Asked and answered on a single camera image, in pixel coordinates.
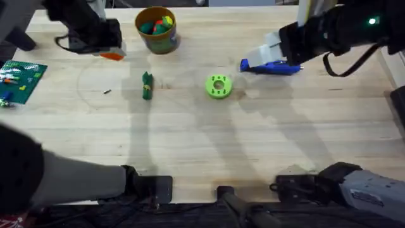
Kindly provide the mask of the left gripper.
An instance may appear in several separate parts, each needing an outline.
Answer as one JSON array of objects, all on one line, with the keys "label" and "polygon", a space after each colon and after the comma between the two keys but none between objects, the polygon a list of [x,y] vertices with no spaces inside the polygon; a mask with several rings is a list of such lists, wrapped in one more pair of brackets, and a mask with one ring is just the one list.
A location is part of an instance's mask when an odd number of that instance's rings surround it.
[{"label": "left gripper", "polygon": [[56,36],[57,46],[76,54],[93,54],[120,61],[127,55],[123,48],[120,23],[106,18],[104,1],[43,0],[52,22],[61,22],[67,34]]}]

